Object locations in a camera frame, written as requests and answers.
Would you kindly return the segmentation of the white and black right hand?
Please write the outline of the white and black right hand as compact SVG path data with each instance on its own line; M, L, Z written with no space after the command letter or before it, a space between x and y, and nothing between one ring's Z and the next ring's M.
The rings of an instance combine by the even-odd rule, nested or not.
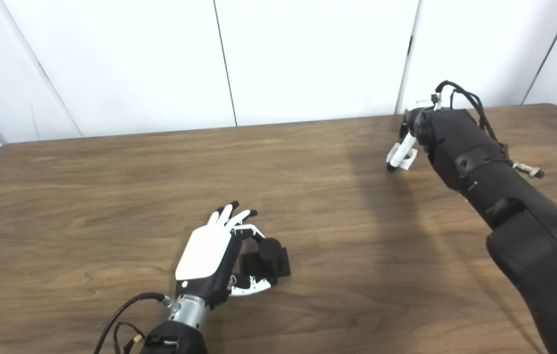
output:
M395 143L386 157L387 171L408 170L415 161L417 150L414 145L417 143L417 139L413 136L411 129L413 129L414 121L423 109L405 110L398 134L398 142Z

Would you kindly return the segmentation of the white and black left hand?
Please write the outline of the white and black left hand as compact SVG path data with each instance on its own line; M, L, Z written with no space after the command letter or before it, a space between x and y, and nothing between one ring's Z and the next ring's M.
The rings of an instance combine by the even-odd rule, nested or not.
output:
M291 273L287 252L247 220L256 210L236 213L238 202L220 207L195 229L176 267L176 298L199 298L210 310L230 296L270 289Z

